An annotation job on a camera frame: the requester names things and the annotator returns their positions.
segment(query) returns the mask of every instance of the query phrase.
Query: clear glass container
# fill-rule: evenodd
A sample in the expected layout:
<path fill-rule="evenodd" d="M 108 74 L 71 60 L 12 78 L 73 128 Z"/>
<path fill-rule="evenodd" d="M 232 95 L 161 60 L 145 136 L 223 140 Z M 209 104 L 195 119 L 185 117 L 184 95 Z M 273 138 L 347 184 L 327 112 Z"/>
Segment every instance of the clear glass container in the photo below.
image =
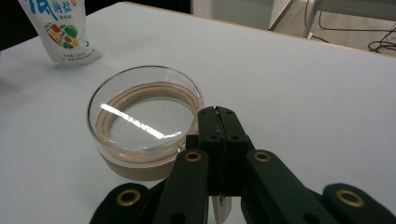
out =
<path fill-rule="evenodd" d="M 96 147 L 117 174 L 135 180 L 169 175 L 187 134 L 197 131 L 203 97 L 171 68 L 141 66 L 105 81 L 87 113 Z"/>

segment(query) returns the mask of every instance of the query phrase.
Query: round glass dish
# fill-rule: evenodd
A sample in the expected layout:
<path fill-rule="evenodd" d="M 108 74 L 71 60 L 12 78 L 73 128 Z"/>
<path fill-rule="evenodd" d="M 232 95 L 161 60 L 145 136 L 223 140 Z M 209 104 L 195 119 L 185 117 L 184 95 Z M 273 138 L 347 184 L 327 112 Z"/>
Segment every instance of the round glass dish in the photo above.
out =
<path fill-rule="evenodd" d="M 87 121 L 114 172 L 156 180 L 170 174 L 186 135 L 196 133 L 203 104 L 187 76 L 167 67 L 141 66 L 118 73 L 95 91 Z"/>

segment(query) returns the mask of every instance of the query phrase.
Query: salt bag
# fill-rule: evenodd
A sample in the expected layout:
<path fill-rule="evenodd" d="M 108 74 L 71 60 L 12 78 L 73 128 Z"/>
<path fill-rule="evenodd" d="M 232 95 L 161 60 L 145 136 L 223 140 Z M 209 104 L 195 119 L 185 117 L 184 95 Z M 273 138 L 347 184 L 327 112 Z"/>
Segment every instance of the salt bag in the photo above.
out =
<path fill-rule="evenodd" d="M 85 32 L 84 0 L 18 0 L 55 63 L 92 63 L 102 52 Z"/>

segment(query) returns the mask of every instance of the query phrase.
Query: white cabinet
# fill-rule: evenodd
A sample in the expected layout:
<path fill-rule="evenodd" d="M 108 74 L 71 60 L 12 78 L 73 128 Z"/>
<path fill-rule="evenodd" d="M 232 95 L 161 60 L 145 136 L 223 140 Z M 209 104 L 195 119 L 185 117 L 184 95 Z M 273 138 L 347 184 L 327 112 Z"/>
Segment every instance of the white cabinet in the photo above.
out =
<path fill-rule="evenodd" d="M 192 0 L 192 14 L 270 29 L 290 0 Z"/>

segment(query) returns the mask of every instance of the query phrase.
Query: tabletop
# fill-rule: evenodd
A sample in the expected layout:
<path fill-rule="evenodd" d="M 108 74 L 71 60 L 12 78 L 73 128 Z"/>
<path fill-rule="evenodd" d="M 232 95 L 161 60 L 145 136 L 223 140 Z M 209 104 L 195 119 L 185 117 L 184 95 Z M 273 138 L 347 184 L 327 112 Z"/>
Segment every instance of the tabletop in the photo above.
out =
<path fill-rule="evenodd" d="M 87 33 L 104 56 L 84 66 L 52 63 L 38 38 L 1 53 L 0 223 L 89 223 L 132 182 L 97 152 L 86 110 L 104 80 L 148 64 L 233 110 L 308 188 L 347 183 L 396 213 L 395 58 L 124 3 L 91 14 Z M 245 222 L 238 207 L 225 223 Z"/>

